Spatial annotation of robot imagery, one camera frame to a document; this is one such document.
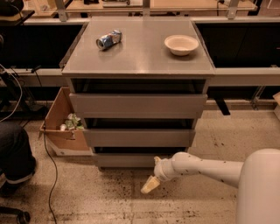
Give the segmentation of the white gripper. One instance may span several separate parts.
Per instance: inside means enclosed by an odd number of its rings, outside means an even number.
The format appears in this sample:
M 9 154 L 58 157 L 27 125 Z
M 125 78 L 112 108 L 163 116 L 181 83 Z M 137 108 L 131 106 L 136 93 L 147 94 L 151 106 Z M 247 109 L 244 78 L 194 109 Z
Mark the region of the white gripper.
M 149 176 L 146 183 L 141 189 L 141 193 L 147 194 L 157 188 L 161 182 L 166 182 L 176 178 L 179 174 L 174 170 L 172 165 L 172 160 L 168 158 L 161 159 L 160 157 L 154 157 L 155 167 L 154 174 L 155 176 Z

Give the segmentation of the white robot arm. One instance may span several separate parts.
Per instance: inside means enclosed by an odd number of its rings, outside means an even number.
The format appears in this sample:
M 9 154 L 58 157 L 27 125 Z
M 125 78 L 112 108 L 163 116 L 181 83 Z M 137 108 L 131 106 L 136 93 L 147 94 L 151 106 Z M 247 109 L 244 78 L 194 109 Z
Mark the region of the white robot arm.
M 211 160 L 186 152 L 155 158 L 141 192 L 183 175 L 201 174 L 238 189 L 235 224 L 280 224 L 280 150 L 262 149 L 243 162 Z

